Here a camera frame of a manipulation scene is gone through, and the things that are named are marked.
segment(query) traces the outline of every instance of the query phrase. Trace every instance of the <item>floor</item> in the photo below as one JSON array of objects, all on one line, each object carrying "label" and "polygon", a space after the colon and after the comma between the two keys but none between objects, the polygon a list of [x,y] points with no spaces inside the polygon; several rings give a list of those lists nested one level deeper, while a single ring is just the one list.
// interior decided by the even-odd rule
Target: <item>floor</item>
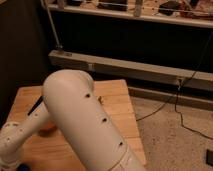
[{"label": "floor", "polygon": [[[131,97],[136,117],[143,117],[162,102]],[[213,137],[213,111],[178,106],[184,124]],[[147,171],[213,171],[205,164],[206,149],[213,150],[213,141],[180,126],[180,115],[174,104],[167,104],[155,115],[138,122],[147,158]]]}]

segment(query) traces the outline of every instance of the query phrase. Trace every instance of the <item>electrical wire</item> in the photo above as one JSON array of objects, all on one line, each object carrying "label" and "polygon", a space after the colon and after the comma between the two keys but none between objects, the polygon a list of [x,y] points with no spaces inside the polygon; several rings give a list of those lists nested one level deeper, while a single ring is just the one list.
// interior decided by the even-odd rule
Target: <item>electrical wire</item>
[{"label": "electrical wire", "polygon": [[[180,115],[181,127],[185,128],[185,129],[187,129],[187,130],[189,130],[189,131],[191,131],[191,132],[193,132],[193,133],[195,133],[195,134],[198,134],[198,135],[200,135],[200,136],[202,136],[202,137],[204,137],[204,138],[206,138],[206,139],[209,139],[209,140],[213,140],[213,137],[210,137],[210,136],[208,136],[208,135],[206,135],[206,134],[204,134],[204,133],[202,133],[202,132],[200,132],[200,131],[198,131],[198,130],[192,129],[192,128],[190,128],[190,127],[188,127],[188,126],[186,126],[186,125],[184,124],[183,113],[180,112],[180,111],[178,111],[177,105],[178,105],[179,94],[180,94],[180,92],[181,92],[181,88],[184,87],[186,84],[188,84],[188,83],[194,78],[194,76],[196,75],[196,73],[198,72],[198,70],[199,70],[201,64],[203,63],[203,60],[204,60],[204,58],[205,58],[205,55],[206,55],[207,49],[208,49],[208,47],[209,47],[209,43],[210,43],[210,41],[212,40],[212,37],[213,37],[213,32],[210,33],[210,35],[209,35],[209,37],[208,37],[208,40],[207,40],[206,43],[205,43],[205,46],[204,46],[204,48],[203,48],[203,51],[202,51],[201,56],[200,56],[200,59],[199,59],[199,63],[198,63],[198,65],[197,65],[196,69],[194,70],[194,72],[192,73],[191,77],[189,77],[189,78],[186,79],[186,80],[183,80],[183,81],[180,81],[180,82],[179,82],[178,90],[177,90],[177,92],[176,92],[175,105],[174,105],[175,112],[178,113],[178,114]],[[148,118],[148,117],[150,117],[150,116],[153,116],[154,114],[158,113],[160,110],[162,110],[162,109],[166,106],[167,103],[170,102],[170,100],[171,100],[174,96],[175,96],[175,94],[172,94],[171,96],[169,96],[169,98],[168,98],[157,110],[155,110],[154,112],[152,112],[152,113],[150,113],[150,114],[148,114],[148,115],[146,115],[146,116],[144,116],[144,117],[142,117],[142,118],[137,119],[136,121],[144,120],[144,119],[146,119],[146,118]]]},{"label": "electrical wire", "polygon": [[167,98],[167,100],[159,108],[157,108],[154,112],[152,112],[152,113],[150,113],[150,114],[148,114],[148,115],[146,115],[144,117],[141,117],[139,119],[136,119],[136,121],[138,122],[138,121],[144,120],[144,119],[146,119],[146,118],[158,113],[160,110],[162,110],[166,106],[167,103],[169,103],[171,101],[171,99],[174,96],[175,96],[175,94],[170,95],[169,98]]},{"label": "electrical wire", "polygon": [[181,124],[181,127],[183,127],[184,129],[187,129],[187,130],[189,130],[189,131],[191,131],[191,132],[193,132],[195,134],[198,134],[201,137],[204,137],[204,138],[209,139],[209,140],[213,140],[213,137],[210,137],[210,136],[208,136],[208,135],[206,135],[206,134],[204,134],[204,133],[202,133],[202,132],[200,132],[198,130],[192,129],[192,128],[190,128],[190,127],[188,127],[188,126],[186,126],[184,124],[183,113],[177,109],[178,100],[179,100],[179,93],[177,93],[177,95],[176,95],[175,112],[178,113],[178,114],[180,114],[180,124]]}]

